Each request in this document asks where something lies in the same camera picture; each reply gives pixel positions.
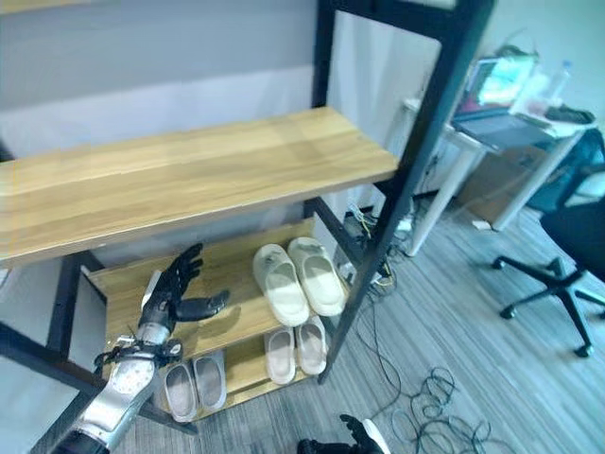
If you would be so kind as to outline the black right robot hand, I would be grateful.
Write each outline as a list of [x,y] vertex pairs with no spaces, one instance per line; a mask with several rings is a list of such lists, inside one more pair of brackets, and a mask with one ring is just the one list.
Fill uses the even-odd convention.
[[354,438],[354,444],[349,448],[350,453],[391,453],[385,437],[371,419],[359,420],[346,413],[341,414],[339,419]]

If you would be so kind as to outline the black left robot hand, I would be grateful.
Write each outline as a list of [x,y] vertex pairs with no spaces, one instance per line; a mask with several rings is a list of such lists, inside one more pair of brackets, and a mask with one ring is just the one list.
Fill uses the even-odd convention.
[[191,281],[200,275],[203,260],[199,255],[202,249],[202,243],[189,247],[161,272],[143,306],[139,327],[156,323],[172,333],[176,323],[210,319],[226,306],[231,296],[227,289],[210,297],[183,298]]

